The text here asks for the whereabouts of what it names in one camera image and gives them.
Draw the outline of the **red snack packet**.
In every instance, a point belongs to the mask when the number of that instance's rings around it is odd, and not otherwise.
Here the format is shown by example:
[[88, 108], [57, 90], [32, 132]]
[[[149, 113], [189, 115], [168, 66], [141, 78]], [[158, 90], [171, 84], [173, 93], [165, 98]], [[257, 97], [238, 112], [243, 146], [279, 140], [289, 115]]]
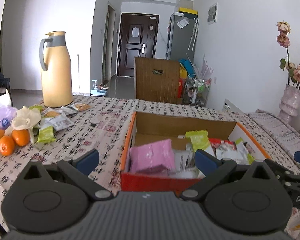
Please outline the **red snack packet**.
[[229, 140], [221, 140], [216, 138], [209, 138], [209, 142], [213, 150], [216, 151], [234, 151], [236, 150], [236, 145], [234, 142]]

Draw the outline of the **green snack packet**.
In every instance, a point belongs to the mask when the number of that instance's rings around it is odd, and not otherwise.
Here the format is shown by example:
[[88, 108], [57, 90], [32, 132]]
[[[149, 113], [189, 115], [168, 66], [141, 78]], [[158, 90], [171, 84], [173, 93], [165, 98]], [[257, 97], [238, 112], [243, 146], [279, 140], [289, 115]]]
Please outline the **green snack packet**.
[[190, 139], [194, 153], [197, 150], [203, 150], [206, 153], [215, 156], [215, 153], [208, 138], [207, 130], [188, 131], [185, 133], [185, 137]]
[[48, 144], [56, 140], [53, 126], [45, 126], [39, 129], [37, 143]]

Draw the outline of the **pink snack bag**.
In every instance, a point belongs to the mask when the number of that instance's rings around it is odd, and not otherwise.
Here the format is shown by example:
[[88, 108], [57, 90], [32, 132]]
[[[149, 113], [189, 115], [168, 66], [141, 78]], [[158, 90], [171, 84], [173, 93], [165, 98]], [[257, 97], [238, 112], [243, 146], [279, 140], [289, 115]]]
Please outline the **pink snack bag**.
[[157, 174], [175, 170], [171, 139], [131, 147], [129, 156], [130, 173]]

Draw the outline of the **white printed snack packet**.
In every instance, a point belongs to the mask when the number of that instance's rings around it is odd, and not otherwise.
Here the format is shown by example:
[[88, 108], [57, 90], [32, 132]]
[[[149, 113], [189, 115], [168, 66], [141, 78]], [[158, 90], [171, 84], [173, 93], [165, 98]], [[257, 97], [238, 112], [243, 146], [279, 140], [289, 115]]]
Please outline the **white printed snack packet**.
[[232, 151], [216, 151], [217, 159], [232, 159], [238, 164], [248, 164], [248, 150], [243, 145], [243, 142], [240, 142], [236, 145], [236, 150]]

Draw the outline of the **white grey snack packet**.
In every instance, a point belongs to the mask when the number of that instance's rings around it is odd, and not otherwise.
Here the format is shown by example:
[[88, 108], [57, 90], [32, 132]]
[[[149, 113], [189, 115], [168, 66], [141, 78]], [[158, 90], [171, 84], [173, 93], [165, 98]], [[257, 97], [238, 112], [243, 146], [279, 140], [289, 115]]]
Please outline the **white grey snack packet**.
[[49, 123], [57, 132], [75, 125], [68, 117], [64, 115], [58, 115], [54, 118], [51, 118]]

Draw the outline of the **orange white cardboard box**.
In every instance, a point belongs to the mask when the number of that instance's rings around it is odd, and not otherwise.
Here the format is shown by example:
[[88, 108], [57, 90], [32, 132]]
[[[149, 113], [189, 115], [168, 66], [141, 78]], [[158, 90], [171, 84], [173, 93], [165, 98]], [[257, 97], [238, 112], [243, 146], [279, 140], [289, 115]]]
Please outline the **orange white cardboard box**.
[[186, 144], [190, 142], [189, 139], [185, 138], [186, 132], [205, 130], [207, 130], [208, 138], [212, 139], [236, 141], [242, 138], [253, 148], [255, 159], [270, 158], [266, 150], [239, 122], [135, 112], [132, 115], [121, 157], [121, 190], [136, 192], [173, 191], [176, 195], [179, 195], [182, 191], [197, 183], [199, 179], [177, 179], [131, 173], [129, 150], [133, 146], [141, 146], [166, 139], [171, 140], [173, 149], [184, 150]]

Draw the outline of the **cracker snack packet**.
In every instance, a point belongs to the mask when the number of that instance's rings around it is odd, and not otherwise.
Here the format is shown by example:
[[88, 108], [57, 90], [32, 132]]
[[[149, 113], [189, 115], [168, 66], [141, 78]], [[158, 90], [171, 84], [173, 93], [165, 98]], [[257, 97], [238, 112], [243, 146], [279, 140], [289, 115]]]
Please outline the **cracker snack packet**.
[[82, 112], [90, 109], [90, 105], [86, 103], [74, 103], [70, 107], [78, 112]]

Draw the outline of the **cream tissue wad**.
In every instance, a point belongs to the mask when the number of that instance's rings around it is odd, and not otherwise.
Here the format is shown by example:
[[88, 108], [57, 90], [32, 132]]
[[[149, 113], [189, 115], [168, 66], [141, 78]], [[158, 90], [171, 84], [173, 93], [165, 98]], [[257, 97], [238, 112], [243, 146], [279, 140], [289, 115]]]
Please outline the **cream tissue wad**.
[[5, 135], [11, 135], [13, 131], [27, 130], [32, 137], [33, 127], [41, 121], [41, 118], [39, 109], [29, 109], [24, 106], [17, 110], [17, 116], [12, 119], [10, 127], [5, 130]]

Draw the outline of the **yellow thermos jug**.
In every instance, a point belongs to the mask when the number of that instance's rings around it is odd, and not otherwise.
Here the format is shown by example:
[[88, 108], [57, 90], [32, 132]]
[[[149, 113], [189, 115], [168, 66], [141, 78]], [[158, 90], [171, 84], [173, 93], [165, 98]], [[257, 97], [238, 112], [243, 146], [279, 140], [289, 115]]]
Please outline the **yellow thermos jug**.
[[44, 105], [58, 108], [72, 103], [71, 60], [64, 31], [49, 32], [41, 40], [39, 61]]

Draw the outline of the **pink ribbed vase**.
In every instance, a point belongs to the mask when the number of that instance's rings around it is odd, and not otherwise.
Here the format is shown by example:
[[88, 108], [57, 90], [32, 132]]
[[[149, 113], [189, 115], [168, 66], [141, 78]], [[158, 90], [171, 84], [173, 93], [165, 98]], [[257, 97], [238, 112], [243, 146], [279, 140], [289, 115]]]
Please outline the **pink ribbed vase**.
[[290, 123], [292, 119], [298, 116], [300, 106], [300, 90], [286, 84], [283, 96], [279, 104], [279, 118], [285, 123]]

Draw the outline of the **purple plastic bag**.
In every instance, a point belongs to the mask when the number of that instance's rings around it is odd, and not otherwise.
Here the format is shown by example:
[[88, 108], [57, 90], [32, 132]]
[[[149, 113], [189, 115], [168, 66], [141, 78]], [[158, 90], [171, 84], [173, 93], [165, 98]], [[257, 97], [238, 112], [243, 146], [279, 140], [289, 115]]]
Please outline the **purple plastic bag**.
[[0, 107], [0, 129], [7, 129], [10, 127], [12, 120], [17, 115], [17, 108], [12, 106], [1, 106]]

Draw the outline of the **brown wooden chair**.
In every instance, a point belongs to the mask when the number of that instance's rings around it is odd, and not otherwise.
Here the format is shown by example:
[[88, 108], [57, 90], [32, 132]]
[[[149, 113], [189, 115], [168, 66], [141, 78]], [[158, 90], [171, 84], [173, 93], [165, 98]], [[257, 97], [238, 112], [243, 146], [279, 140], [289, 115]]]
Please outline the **brown wooden chair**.
[[178, 61], [136, 57], [134, 60], [135, 98], [176, 104], [179, 77]]

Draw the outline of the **dried pink roses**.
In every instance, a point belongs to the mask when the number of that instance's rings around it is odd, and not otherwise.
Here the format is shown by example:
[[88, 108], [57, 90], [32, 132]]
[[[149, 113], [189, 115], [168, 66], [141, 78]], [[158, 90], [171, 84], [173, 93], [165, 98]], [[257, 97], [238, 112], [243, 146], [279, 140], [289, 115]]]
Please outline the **dried pink roses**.
[[276, 23], [276, 27], [278, 31], [276, 41], [286, 52], [286, 56], [280, 59], [279, 68], [287, 71], [288, 85], [300, 91], [300, 60], [292, 57], [290, 53], [291, 26], [286, 21], [279, 21]]

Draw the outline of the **grey refrigerator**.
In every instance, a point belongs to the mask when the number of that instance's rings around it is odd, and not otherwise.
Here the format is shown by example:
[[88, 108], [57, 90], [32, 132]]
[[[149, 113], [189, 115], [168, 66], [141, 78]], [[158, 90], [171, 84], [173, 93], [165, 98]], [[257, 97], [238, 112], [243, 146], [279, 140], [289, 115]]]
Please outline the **grey refrigerator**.
[[181, 16], [175, 12], [170, 16], [166, 49], [167, 60], [188, 59], [193, 61], [198, 20], [197, 15], [187, 13], [183, 13]]

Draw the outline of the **yellow box on refrigerator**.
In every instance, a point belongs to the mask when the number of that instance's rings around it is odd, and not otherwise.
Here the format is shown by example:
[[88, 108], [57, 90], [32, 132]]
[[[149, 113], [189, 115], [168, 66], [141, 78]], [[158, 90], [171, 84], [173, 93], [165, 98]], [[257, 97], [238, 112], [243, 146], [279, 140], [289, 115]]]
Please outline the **yellow box on refrigerator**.
[[198, 14], [198, 11], [196, 11], [196, 10], [189, 9], [189, 8], [183, 8], [183, 7], [180, 7], [178, 9], [178, 11], [182, 12], [182, 13], [186, 13], [186, 14], [193, 14], [193, 15], [197, 15]]

